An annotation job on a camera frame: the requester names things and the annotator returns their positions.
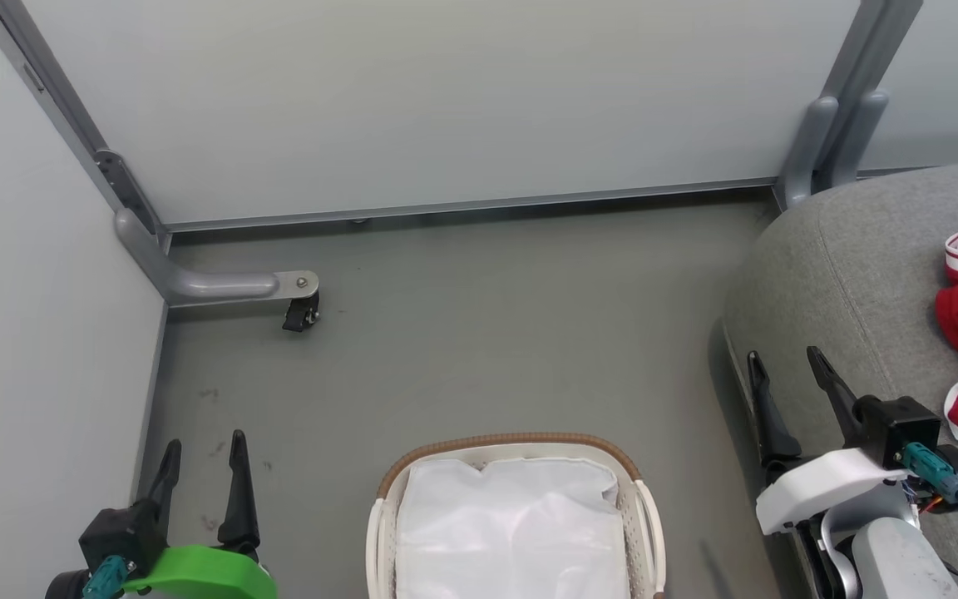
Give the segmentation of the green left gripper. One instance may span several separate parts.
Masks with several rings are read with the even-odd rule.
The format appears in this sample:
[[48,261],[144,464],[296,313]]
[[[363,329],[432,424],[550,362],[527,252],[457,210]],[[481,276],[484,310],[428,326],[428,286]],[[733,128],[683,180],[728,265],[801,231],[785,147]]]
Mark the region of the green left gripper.
[[[172,439],[146,497],[157,507],[170,507],[179,481],[182,443]],[[125,594],[161,594],[171,599],[278,599],[278,585],[257,561],[261,534],[254,496],[254,474],[243,431],[232,433],[232,471],[225,518],[218,527],[220,548],[189,545],[167,548],[149,575],[123,584]]]

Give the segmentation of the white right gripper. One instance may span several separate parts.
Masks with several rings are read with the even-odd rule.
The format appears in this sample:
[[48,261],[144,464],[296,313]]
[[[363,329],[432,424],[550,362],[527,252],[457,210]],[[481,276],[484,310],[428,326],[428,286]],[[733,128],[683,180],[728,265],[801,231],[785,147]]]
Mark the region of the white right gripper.
[[902,483],[904,470],[887,471],[859,450],[862,421],[857,398],[825,354],[809,346],[808,363],[817,386],[827,394],[844,448],[802,460],[801,444],[789,432],[771,392],[771,379],[759,353],[748,354],[758,451],[769,485],[756,501],[763,534],[788,534],[798,545],[814,594],[820,599],[862,599],[863,576],[841,542],[862,538],[868,523],[882,519],[912,523],[912,501]]

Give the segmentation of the grey fabric sofa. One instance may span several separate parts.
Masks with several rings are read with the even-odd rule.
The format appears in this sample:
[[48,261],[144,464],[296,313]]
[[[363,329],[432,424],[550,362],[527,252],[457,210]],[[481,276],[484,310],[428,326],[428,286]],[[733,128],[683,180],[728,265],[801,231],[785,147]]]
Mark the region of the grey fabric sofa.
[[[936,322],[948,287],[946,240],[958,234],[958,166],[833,187],[777,217],[731,285],[723,336],[748,399],[758,352],[788,431],[803,454],[843,447],[807,349],[817,346],[856,397],[910,397],[941,418],[958,382],[958,352]],[[923,514],[921,530],[958,585],[958,512]]]

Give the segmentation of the black caster wheel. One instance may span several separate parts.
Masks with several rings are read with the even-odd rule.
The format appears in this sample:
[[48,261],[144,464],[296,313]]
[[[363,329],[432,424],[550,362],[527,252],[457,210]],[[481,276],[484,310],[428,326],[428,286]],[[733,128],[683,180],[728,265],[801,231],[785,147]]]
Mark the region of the black caster wheel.
[[315,292],[309,297],[295,297],[295,299],[290,300],[282,330],[303,333],[305,330],[312,329],[319,321],[319,305],[319,292]]

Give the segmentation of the grey partition foot with caster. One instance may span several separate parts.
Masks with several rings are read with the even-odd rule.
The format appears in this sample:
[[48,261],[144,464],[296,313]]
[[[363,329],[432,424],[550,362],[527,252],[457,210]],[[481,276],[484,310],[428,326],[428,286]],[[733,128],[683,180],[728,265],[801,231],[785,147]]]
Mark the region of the grey partition foot with caster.
[[117,239],[171,308],[288,300],[319,309],[319,278],[312,270],[210,273],[183,268],[167,257],[138,217],[115,213]]

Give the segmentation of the white laundry basket brown rim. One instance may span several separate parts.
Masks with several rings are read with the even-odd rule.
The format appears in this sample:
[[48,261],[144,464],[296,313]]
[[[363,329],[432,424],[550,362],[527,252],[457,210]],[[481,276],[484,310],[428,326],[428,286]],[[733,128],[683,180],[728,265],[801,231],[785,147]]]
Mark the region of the white laundry basket brown rim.
[[415,463],[456,459],[483,468],[514,458],[582,458],[609,468],[617,478],[615,506],[623,517],[631,599],[666,599],[668,553],[660,514],[641,471],[622,448],[588,433],[492,433],[414,448],[384,475],[370,509],[365,542],[368,599],[397,599],[397,512]]

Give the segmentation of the white cloth in basket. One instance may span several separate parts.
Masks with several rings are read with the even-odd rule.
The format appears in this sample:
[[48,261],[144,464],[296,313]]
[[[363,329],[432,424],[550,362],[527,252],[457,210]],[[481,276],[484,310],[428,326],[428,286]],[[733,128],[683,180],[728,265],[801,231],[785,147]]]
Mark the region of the white cloth in basket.
[[396,599],[630,599],[617,477],[581,458],[414,466]]

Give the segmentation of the grey partition foot bracket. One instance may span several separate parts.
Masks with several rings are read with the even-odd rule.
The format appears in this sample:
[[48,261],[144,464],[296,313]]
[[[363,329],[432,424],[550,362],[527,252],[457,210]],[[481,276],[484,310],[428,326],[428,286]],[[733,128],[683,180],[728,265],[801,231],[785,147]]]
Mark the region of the grey partition foot bracket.
[[822,167],[825,187],[848,185],[857,180],[864,153],[889,102],[890,92],[886,90],[867,92],[859,99],[848,115],[847,124],[837,134]]
[[775,200],[781,212],[792,209],[812,195],[815,166],[837,110],[839,100],[832,96],[819,97],[807,106],[774,186]]

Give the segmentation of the grey partition upright post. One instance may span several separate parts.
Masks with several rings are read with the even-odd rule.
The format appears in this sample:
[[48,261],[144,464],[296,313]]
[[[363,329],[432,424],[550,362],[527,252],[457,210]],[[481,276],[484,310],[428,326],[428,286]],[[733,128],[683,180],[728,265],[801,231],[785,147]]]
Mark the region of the grey partition upright post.
[[883,77],[919,15],[923,2],[860,0],[847,37],[822,88],[822,94],[837,98],[839,109],[815,166],[814,192],[829,189],[822,184],[822,167],[832,145],[859,99],[867,92],[881,90]]

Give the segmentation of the grey partition bottom rail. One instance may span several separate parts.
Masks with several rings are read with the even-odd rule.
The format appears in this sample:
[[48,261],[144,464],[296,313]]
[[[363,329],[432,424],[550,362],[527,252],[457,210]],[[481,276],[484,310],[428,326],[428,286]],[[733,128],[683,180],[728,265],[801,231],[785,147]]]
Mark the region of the grey partition bottom rail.
[[753,189],[753,187],[774,186],[777,178],[759,177],[738,179],[737,181],[710,181],[689,183],[689,185],[631,187],[631,189],[604,192],[578,192],[554,195],[536,195],[502,200],[468,200],[433,202],[433,204],[404,205],[403,207],[364,208],[353,210],[331,210],[305,213],[305,215],[272,215],[245,217],[244,219],[221,219],[201,221],[181,221],[166,224],[170,234],[196,234],[196,232],[248,229],[270,226],[296,226],[327,221],[387,219],[412,215],[444,215],[444,213],[472,210],[498,210],[537,205],[566,205],[571,202],[592,202],[609,200],[636,200],[636,198],[688,195],[694,193],[721,192],[725,190]]

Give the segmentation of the grey partition corner post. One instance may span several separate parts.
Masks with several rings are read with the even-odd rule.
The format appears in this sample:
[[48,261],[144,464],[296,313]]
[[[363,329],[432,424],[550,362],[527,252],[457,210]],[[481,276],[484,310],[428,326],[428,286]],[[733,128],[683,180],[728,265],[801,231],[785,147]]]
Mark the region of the grey partition corner post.
[[23,0],[0,0],[0,23],[20,53],[23,76],[35,85],[38,96],[50,100],[61,113],[85,155],[113,190],[117,204],[136,213],[160,250],[167,253],[170,232],[138,185],[129,164],[107,144]]

